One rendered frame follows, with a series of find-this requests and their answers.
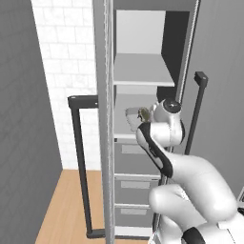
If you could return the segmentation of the grey fridge door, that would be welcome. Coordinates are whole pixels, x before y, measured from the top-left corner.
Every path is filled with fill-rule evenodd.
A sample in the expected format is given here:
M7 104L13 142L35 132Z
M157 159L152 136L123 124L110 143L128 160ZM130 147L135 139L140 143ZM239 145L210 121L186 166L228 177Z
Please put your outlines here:
M209 160L239 194L244 187L244 0L201 0L181 117L191 125L197 71L209 77L191 154Z

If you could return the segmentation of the grey freezer door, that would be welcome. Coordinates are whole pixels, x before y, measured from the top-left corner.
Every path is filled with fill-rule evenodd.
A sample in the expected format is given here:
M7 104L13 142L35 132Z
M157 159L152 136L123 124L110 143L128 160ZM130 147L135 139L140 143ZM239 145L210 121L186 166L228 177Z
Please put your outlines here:
M114 244L112 0L92 0L106 244Z

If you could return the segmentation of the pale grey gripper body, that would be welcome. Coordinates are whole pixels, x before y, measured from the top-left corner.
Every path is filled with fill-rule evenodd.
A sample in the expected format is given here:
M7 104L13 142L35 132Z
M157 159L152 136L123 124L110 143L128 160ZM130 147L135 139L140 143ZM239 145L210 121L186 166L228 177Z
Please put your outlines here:
M135 132L141 124L141 119L138 117L138 107L127 108L125 110L126 119L129 123L132 132Z

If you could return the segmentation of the grey freezer cabinet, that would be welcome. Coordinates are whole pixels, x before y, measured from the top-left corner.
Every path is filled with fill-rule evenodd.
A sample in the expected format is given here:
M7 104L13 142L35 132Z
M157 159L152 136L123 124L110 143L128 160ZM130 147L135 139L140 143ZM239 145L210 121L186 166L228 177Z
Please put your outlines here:
M113 110L118 94L155 94L157 101L183 99L193 32L201 0L112 0L112 84ZM171 74L173 87L155 85L119 85L113 81L113 64L118 53L159 54ZM135 144L135 138L119 138L113 132L114 144ZM116 180L157 181L159 174L116 173ZM121 204L115 209L150 209L148 204ZM128 239L148 239L151 227L115 225L115 236Z

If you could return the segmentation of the grey freezer rack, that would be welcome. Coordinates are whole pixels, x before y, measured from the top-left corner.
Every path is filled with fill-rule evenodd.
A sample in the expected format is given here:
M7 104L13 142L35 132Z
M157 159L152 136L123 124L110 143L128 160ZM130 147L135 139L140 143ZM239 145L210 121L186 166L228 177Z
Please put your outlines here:
M116 84L173 87L174 82L159 54L118 53L113 64Z
M155 94L118 94L113 111L113 131L119 138L135 138L126 119L127 108L149 108L157 101Z

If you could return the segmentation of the grey freezer drawer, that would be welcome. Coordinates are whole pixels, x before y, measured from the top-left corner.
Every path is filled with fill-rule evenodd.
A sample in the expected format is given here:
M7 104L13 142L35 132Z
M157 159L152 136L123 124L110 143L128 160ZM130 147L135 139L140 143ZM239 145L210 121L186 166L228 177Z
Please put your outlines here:
M116 180L114 186L115 202L121 204L148 204L149 192L157 186L157 181Z
M114 144L116 173L159 174L150 157L135 144Z
M126 227L151 227L153 212L149 209L116 209L115 225Z

